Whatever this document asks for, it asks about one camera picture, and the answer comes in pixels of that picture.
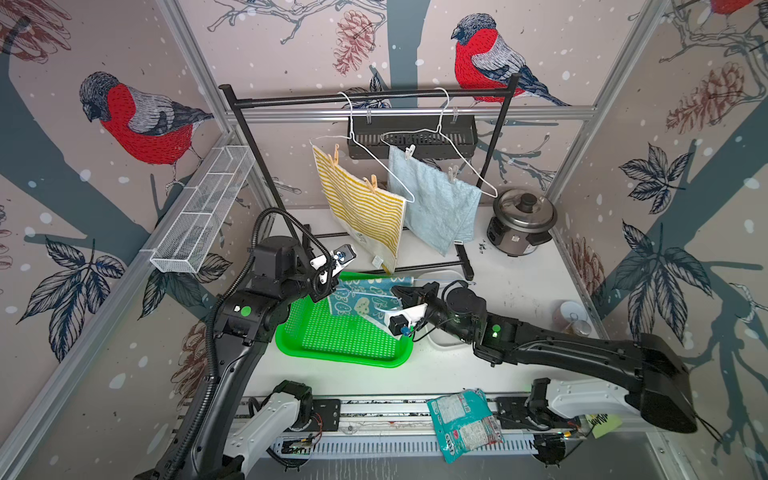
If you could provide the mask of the white rectangular tray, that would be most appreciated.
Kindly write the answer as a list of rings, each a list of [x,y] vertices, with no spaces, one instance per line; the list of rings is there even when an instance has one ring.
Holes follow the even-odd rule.
[[[448,283],[431,281],[423,286],[423,302],[427,304],[421,323],[430,325],[426,336],[436,331],[461,344],[471,345],[479,315],[480,299],[463,278]]]

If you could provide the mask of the white clothespin right blue towel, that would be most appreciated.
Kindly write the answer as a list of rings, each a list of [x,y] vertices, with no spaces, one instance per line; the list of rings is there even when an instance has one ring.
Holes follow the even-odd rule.
[[[460,167],[458,165],[450,165],[447,171],[448,180],[451,183],[455,183],[459,173],[460,173]]]

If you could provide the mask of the black wall basket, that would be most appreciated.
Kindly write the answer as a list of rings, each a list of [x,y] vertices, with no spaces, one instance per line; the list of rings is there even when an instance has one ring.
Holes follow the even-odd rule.
[[[354,133],[357,143],[347,140],[349,155],[367,159],[371,153],[386,159],[390,147],[405,151],[414,146],[417,159],[471,159],[478,144],[474,117],[449,115],[442,120],[440,133],[438,122],[435,115],[353,117],[348,132]]]

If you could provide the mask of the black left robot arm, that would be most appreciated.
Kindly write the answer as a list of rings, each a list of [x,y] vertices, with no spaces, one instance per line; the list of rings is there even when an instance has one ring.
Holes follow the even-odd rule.
[[[232,428],[245,388],[291,306],[328,297],[354,257],[350,246],[330,252],[283,209],[259,214],[245,266],[205,321],[207,374],[165,454],[140,478],[244,479],[285,430],[311,422],[311,388],[283,381],[245,426]]]

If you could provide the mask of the silver rice cooker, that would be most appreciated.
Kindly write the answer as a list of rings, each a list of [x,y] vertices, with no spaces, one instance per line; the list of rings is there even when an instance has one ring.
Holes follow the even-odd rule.
[[[552,240],[558,212],[545,196],[525,188],[510,188],[494,200],[486,236],[510,257],[525,256]]]

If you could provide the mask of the white hanger with blue towel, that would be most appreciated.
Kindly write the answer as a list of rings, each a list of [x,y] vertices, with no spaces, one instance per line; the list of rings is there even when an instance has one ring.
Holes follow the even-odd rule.
[[[444,107],[440,111],[440,114],[439,114],[439,117],[438,117],[437,126],[436,126],[435,129],[433,129],[433,130],[419,129],[419,130],[413,130],[413,131],[390,131],[390,132],[385,132],[385,133],[382,133],[382,134],[379,135],[380,141],[385,143],[385,144],[387,144],[387,145],[389,145],[389,146],[391,146],[391,143],[389,142],[389,138],[390,137],[393,137],[395,140],[402,139],[403,141],[405,141],[408,138],[419,140],[424,135],[427,135],[428,137],[433,137],[437,141],[437,143],[436,143],[437,147],[443,148],[446,145],[450,145],[451,148],[453,149],[453,151],[455,152],[455,154],[453,155],[453,158],[460,158],[469,167],[469,169],[478,177],[478,180],[481,183],[486,184],[492,190],[491,193],[483,191],[483,194],[486,195],[486,196],[492,197],[492,198],[497,198],[498,197],[497,189],[491,183],[486,181],[484,179],[483,175],[481,173],[479,173],[474,168],[473,164],[462,155],[461,151],[458,149],[456,144],[453,142],[452,138],[450,136],[445,135],[443,133],[443,131],[442,131],[443,115],[444,115],[445,111],[450,106],[451,97],[450,97],[449,92],[445,88],[443,88],[443,87],[436,87],[436,90],[440,90],[440,91],[442,91],[445,94],[446,102],[445,102]]]

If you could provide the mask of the light blue towel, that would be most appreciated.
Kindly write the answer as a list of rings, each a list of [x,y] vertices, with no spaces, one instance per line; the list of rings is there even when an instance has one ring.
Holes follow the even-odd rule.
[[[406,199],[405,226],[445,256],[454,244],[474,239],[482,191],[430,167],[397,148],[389,149],[389,191]]]

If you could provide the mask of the teal patterned towel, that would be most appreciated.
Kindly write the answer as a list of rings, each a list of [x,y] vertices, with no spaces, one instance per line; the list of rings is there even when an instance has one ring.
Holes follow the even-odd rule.
[[[413,277],[375,277],[340,280],[328,297],[333,316],[359,316],[370,322],[385,323],[386,313],[399,310],[401,301],[392,293],[395,286],[410,287]]]

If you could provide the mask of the small glass bottle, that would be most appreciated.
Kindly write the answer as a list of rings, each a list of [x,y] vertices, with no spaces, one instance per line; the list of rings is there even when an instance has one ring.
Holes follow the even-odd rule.
[[[568,325],[565,332],[574,336],[590,337],[593,333],[593,327],[589,321],[577,319]]]

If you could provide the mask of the black clothes rack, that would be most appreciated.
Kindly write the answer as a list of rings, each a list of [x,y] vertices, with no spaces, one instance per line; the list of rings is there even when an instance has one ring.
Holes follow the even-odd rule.
[[[354,101],[363,101],[363,100],[396,100],[396,99],[409,99],[409,98],[433,98],[438,96],[445,96],[447,98],[446,101],[446,109],[448,107],[449,100],[453,97],[475,97],[475,96],[481,96],[481,97],[500,97],[503,98],[503,102],[501,104],[498,118],[496,121],[495,129],[492,134],[492,138],[488,147],[488,150],[486,152],[486,159],[483,164],[481,173],[475,173],[475,175],[478,177],[478,180],[480,180],[480,183],[484,181],[484,175],[487,172],[487,169],[490,165],[490,161],[492,159],[493,153],[495,152],[496,144],[498,141],[498,138],[500,136],[501,129],[503,127],[504,122],[507,118],[507,113],[509,110],[509,106],[511,103],[512,98],[514,97],[515,91],[517,90],[517,86],[519,83],[519,80],[521,78],[520,73],[512,73],[512,75],[509,78],[508,84],[505,88],[500,89],[479,89],[479,90],[446,90],[440,88],[435,88],[432,90],[427,89],[399,89],[399,90],[387,90],[387,91],[381,91],[381,92],[361,92],[361,93],[354,93],[354,94],[348,94],[343,91],[337,92],[336,94],[326,94],[326,95],[305,95],[305,96],[296,96],[296,97],[279,97],[279,98],[266,98],[266,99],[254,99],[254,98],[238,98],[234,92],[233,87],[230,84],[221,84],[218,86],[218,89],[223,93],[223,96],[227,102],[227,105],[230,107],[235,120],[237,121],[237,125],[242,131],[245,140],[247,141],[247,144],[251,150],[251,152],[254,154],[256,162],[259,166],[259,169],[266,180],[267,187],[272,194],[274,201],[276,202],[276,206],[279,209],[285,209],[283,201],[279,197],[279,193],[276,190],[276,186],[274,184],[274,181],[271,177],[269,168],[266,166],[266,163],[263,159],[263,156],[257,146],[257,143],[253,137],[253,134],[251,132],[250,127],[248,127],[248,123],[245,119],[245,116],[243,114],[244,110],[247,109],[256,109],[256,108],[265,108],[265,107],[284,107],[284,106],[295,106],[295,105],[316,105],[316,104],[325,104],[325,103],[335,103],[335,102],[341,102],[342,98],[345,99],[346,103],[349,106],[349,112],[348,112],[348,134],[346,136],[332,136],[332,138],[341,138],[341,139],[347,139],[351,140],[353,144],[357,145],[360,149],[366,150],[368,153],[368,156],[370,156],[373,160],[378,162],[382,168],[385,168],[387,172],[389,172],[390,175],[395,177],[394,174],[391,174],[390,170],[388,169],[386,164],[379,161],[379,158],[376,157],[372,152],[370,152],[370,149],[367,149],[368,147],[357,140],[357,136],[354,133],[354,117],[356,114],[359,115],[366,115],[366,122],[368,122],[367,118],[369,116],[367,110],[364,112],[363,110],[355,109],[354,108]],[[320,157],[321,159],[325,159],[324,162],[321,162],[321,164],[328,164],[329,167],[332,167],[329,171],[336,171],[338,170],[341,172],[343,169],[339,165],[338,161],[338,145],[336,145],[336,150],[334,150],[333,156],[328,156],[325,153],[321,153]],[[375,175],[371,175],[371,178],[368,179],[366,177],[362,177],[362,180],[357,179],[357,177],[352,176],[351,174],[348,174],[346,170],[344,170],[343,174],[341,175],[345,181],[346,180],[354,180],[357,183],[360,183],[360,187],[353,187],[351,190],[352,196],[354,198],[360,197],[361,195],[368,195],[375,197],[378,194],[386,194],[389,196],[393,196],[394,194],[391,194],[390,192],[386,191],[385,189],[379,188],[378,179]],[[421,271],[421,270],[430,270],[430,269],[439,269],[439,268],[445,268],[450,266],[460,266],[462,268],[464,279],[467,281],[472,281],[474,279],[474,270],[472,268],[471,262],[469,260],[469,257],[467,255],[466,249],[462,245],[454,245],[454,248],[456,250],[456,254],[458,256],[457,261],[453,262],[441,262],[441,263],[432,263],[432,264],[423,264],[423,265],[416,265],[411,267],[401,267],[398,269],[392,269],[391,271],[386,269],[380,269],[380,270],[372,270],[368,272],[363,272],[367,274],[395,274],[395,273],[403,273],[403,272],[414,272],[414,271]]]

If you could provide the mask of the yellow green packet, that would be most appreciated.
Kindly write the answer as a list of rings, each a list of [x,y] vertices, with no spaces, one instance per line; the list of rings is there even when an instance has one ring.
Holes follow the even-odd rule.
[[[612,414],[587,415],[586,420],[590,426],[590,433],[595,439],[601,438],[623,425],[621,418]]]

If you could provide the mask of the teal snack packet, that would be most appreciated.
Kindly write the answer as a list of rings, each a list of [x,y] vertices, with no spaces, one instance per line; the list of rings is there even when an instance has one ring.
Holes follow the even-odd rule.
[[[503,441],[501,425],[482,390],[443,395],[428,400],[427,407],[440,451],[448,464],[466,453]]]

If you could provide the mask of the green plastic basket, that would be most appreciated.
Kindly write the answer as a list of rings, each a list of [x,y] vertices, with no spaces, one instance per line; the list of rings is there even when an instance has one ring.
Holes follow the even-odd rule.
[[[386,276],[343,272],[339,281],[375,277]],[[288,356],[382,368],[402,365],[413,350],[411,340],[392,336],[384,324],[356,315],[331,315],[328,297],[317,303],[309,297],[294,302],[275,341]]]

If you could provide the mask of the yellow striped towel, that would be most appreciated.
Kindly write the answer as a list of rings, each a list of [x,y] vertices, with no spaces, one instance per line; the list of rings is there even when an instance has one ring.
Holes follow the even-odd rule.
[[[376,268],[392,273],[397,268],[406,201],[378,187],[372,193],[364,182],[318,147],[312,148],[322,191],[345,231],[372,256]]]

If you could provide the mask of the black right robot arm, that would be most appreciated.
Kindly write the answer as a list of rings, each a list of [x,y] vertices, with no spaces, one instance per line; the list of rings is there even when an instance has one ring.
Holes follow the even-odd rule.
[[[675,433],[698,429],[689,370],[659,336],[600,340],[554,332],[488,312],[485,300],[465,285],[445,296],[436,282],[391,292],[402,305],[388,316],[395,335],[431,324],[491,365],[543,365],[579,374],[577,380],[535,379],[523,410],[511,417],[515,428],[543,431],[583,415],[613,414]]]

